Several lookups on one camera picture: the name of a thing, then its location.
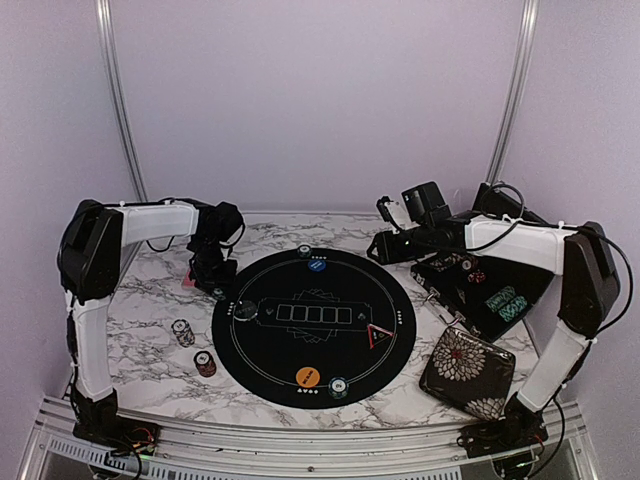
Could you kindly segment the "silver dealer button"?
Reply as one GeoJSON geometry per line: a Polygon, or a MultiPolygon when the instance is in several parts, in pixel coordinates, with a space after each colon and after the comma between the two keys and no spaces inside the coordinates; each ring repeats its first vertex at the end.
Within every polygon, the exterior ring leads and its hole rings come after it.
{"type": "Polygon", "coordinates": [[[258,315],[259,308],[257,304],[251,300],[239,300],[233,310],[233,318],[238,322],[249,322],[258,315]]]}

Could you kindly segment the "floral fabric pouch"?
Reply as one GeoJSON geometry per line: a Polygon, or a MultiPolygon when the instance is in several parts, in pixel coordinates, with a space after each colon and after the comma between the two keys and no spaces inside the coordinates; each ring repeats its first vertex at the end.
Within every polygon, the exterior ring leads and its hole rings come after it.
{"type": "Polygon", "coordinates": [[[419,388],[485,421],[498,420],[507,402],[516,357],[455,327],[445,329],[419,379],[419,388]]]}

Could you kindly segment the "round black poker mat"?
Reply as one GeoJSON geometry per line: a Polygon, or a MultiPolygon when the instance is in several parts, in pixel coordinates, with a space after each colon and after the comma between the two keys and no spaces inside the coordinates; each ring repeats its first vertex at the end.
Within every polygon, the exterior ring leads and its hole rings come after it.
{"type": "Polygon", "coordinates": [[[365,400],[392,382],[407,364],[417,334],[413,305],[401,284],[361,256],[333,249],[297,249],[269,255],[244,268],[211,323],[217,356],[229,375],[268,402],[304,410],[338,408],[365,400]],[[323,259],[322,272],[308,268],[323,259]],[[233,318],[235,304],[259,308],[249,322],[233,318]],[[367,325],[394,337],[369,348],[367,325]],[[302,367],[321,376],[313,388],[295,379],[302,367]],[[348,394],[334,399],[328,383],[343,377],[348,394]]]}

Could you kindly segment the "orange big blind button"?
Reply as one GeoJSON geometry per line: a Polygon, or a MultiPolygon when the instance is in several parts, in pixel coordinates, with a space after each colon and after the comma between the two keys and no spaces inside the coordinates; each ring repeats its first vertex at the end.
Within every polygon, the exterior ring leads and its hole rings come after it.
{"type": "Polygon", "coordinates": [[[306,366],[297,371],[295,379],[300,387],[313,388],[319,384],[321,376],[316,368],[306,366]]]}

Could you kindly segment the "blue small blind button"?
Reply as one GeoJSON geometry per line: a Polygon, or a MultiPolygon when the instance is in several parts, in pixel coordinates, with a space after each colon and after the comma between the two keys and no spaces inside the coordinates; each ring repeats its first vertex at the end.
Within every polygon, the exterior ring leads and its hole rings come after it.
{"type": "Polygon", "coordinates": [[[313,272],[322,272],[326,267],[327,263],[323,259],[312,259],[308,262],[308,268],[313,272]]]}

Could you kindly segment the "red playing card deck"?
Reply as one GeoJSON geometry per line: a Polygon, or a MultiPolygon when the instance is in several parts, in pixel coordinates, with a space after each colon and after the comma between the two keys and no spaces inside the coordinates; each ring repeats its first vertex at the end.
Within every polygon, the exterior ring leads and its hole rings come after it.
{"type": "Polygon", "coordinates": [[[186,275],[181,283],[181,287],[187,291],[193,291],[196,289],[195,281],[192,280],[188,275],[186,275]]]}

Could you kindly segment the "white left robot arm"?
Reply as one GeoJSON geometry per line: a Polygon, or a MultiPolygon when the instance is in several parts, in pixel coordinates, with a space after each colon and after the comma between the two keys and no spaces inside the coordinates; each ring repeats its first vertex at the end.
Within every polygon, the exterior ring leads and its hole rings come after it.
{"type": "Polygon", "coordinates": [[[152,240],[187,238],[188,279],[215,299],[230,289],[237,263],[233,238],[245,222],[238,208],[179,198],[158,202],[102,204],[84,200],[64,231],[57,267],[67,307],[67,347],[73,361],[70,400],[75,437],[116,449],[154,444],[155,423],[118,413],[107,359],[106,323],[121,278],[125,247],[152,240]]]}

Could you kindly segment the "black white poker chip stack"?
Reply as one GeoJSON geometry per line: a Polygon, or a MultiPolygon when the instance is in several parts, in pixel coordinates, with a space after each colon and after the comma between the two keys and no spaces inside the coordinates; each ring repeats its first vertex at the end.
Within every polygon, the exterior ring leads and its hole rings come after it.
{"type": "Polygon", "coordinates": [[[195,343],[195,335],[187,320],[176,319],[172,323],[171,329],[181,347],[187,348],[195,343]]]}

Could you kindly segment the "red poker chip stack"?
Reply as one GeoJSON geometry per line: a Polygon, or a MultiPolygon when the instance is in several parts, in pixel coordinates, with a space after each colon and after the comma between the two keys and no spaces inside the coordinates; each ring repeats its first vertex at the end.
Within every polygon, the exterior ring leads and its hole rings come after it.
{"type": "Polygon", "coordinates": [[[200,376],[210,378],[216,374],[217,366],[210,352],[201,350],[194,355],[193,360],[200,376]]]}

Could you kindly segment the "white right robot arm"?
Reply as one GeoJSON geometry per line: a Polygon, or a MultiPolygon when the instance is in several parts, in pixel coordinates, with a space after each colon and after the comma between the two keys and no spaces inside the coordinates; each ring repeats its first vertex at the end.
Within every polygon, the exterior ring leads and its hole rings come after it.
{"type": "Polygon", "coordinates": [[[420,380],[429,395],[475,418],[458,442],[476,457],[544,442],[544,409],[581,368],[617,316],[622,250],[596,222],[548,223],[513,186],[482,184],[471,209],[453,213],[424,183],[400,201],[376,203],[389,229],[367,254],[409,263],[446,328],[420,380]],[[554,280],[561,283],[555,330],[525,382],[511,385],[513,358],[497,340],[523,320],[554,280]]]}

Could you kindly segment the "red triangular marker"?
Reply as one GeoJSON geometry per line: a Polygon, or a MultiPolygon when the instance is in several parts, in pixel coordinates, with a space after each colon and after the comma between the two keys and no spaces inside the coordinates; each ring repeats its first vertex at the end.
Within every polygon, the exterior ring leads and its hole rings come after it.
{"type": "Polygon", "coordinates": [[[394,337],[394,333],[374,324],[367,325],[369,348],[374,349],[378,344],[394,337]]]}

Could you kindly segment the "green fifty poker chip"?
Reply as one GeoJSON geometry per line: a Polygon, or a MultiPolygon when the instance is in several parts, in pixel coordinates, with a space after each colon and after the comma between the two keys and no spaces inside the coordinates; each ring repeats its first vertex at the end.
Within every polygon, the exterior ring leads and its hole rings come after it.
{"type": "Polygon", "coordinates": [[[297,248],[297,253],[301,258],[308,258],[311,256],[312,248],[309,245],[300,245],[297,248]]]}

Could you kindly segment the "black poker chip case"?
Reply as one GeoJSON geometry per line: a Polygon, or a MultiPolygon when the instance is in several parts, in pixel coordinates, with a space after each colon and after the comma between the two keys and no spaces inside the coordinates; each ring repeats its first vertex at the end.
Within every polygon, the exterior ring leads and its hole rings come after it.
{"type": "Polygon", "coordinates": [[[452,215],[464,224],[468,253],[429,254],[411,275],[468,332],[493,342],[562,275],[569,233],[543,225],[522,200],[488,185],[471,209],[452,215]]]}

